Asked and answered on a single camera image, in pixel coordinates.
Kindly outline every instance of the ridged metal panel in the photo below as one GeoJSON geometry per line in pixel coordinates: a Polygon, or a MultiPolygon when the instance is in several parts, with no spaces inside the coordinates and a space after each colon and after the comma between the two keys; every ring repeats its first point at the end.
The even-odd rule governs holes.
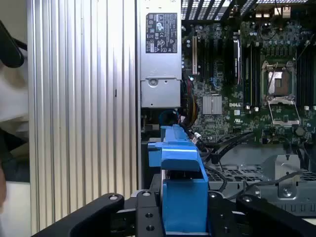
{"type": "Polygon", "coordinates": [[[201,3],[201,0],[194,0],[192,3],[192,8],[191,8],[191,12],[189,15],[189,20],[194,20],[196,17],[196,13],[197,13],[197,9],[198,9],[198,5],[201,3]]]}
{"type": "Polygon", "coordinates": [[[32,233],[137,189],[135,2],[28,0],[32,233]]]}
{"type": "Polygon", "coordinates": [[[256,0],[248,0],[240,10],[240,14],[243,16],[251,6],[255,4],[256,0]]]}
{"type": "Polygon", "coordinates": [[[182,0],[181,2],[181,20],[185,20],[188,14],[189,0],[182,0]]]}
{"type": "Polygon", "coordinates": [[[212,0],[204,0],[203,1],[203,5],[202,5],[202,8],[201,8],[201,11],[197,17],[198,20],[203,20],[204,19],[204,16],[207,12],[207,9],[208,7],[210,6],[212,0]]]}
{"type": "Polygon", "coordinates": [[[275,4],[276,3],[305,3],[307,0],[258,0],[258,4],[275,4]]]}
{"type": "Polygon", "coordinates": [[[222,96],[203,96],[202,113],[204,115],[221,115],[222,114],[222,96]]]}

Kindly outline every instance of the white label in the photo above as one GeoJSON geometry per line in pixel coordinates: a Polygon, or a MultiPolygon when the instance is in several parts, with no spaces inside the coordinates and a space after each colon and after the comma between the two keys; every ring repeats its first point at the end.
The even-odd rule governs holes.
{"type": "Polygon", "coordinates": [[[234,115],[239,116],[240,115],[240,110],[234,110],[234,115]]]}
{"type": "Polygon", "coordinates": [[[194,144],[196,144],[196,143],[198,142],[198,140],[196,139],[196,137],[194,137],[194,138],[192,139],[192,142],[193,142],[194,144]]]}
{"type": "Polygon", "coordinates": [[[229,103],[229,107],[241,107],[240,103],[229,103]]]}
{"type": "Polygon", "coordinates": [[[180,116],[181,122],[183,122],[185,118],[186,118],[185,116],[180,116]]]}

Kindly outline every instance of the blue plastic bracket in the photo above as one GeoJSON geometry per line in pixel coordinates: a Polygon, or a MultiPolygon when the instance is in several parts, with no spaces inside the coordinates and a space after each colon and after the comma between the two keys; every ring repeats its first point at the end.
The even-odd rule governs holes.
{"type": "Polygon", "coordinates": [[[161,142],[149,143],[150,167],[196,172],[198,178],[165,179],[162,218],[167,233],[205,233],[208,178],[196,146],[179,125],[162,126],[161,142]]]}

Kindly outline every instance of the regulatory label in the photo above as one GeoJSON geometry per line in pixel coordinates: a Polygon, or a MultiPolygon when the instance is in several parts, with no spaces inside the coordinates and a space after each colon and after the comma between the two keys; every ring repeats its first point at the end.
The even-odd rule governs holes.
{"type": "Polygon", "coordinates": [[[146,53],[177,53],[177,13],[146,16],[146,53]]]}

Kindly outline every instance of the circuit board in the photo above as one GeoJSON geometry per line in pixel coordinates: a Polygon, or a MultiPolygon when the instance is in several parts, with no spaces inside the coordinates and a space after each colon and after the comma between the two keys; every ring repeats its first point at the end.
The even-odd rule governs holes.
{"type": "MultiPolygon", "coordinates": [[[[265,32],[264,26],[255,29],[251,22],[242,23],[240,38],[243,49],[241,63],[241,80],[231,83],[227,79],[227,57],[231,57],[231,49],[226,47],[231,31],[220,24],[188,25],[183,27],[182,59],[183,80],[190,79],[193,94],[199,107],[197,120],[193,130],[200,133],[205,141],[217,142],[227,134],[253,131],[255,136],[248,143],[275,144],[286,137],[292,144],[298,144],[302,139],[309,141],[316,127],[316,107],[314,99],[307,98],[298,74],[295,61],[300,57],[299,47],[311,38],[309,31],[295,21],[289,21],[283,29],[277,32],[265,32]],[[197,38],[197,73],[193,74],[192,41],[197,38]],[[274,69],[270,74],[263,70],[264,65],[275,65],[283,75],[287,73],[283,88],[274,69]],[[296,105],[268,106],[266,98],[270,93],[271,82],[277,90],[289,90],[295,95],[296,105]],[[221,103],[221,111],[205,112],[203,103],[207,100],[221,103]],[[275,125],[272,121],[298,120],[299,124],[291,126],[275,125]]],[[[315,84],[311,94],[316,92],[315,84]]]]}

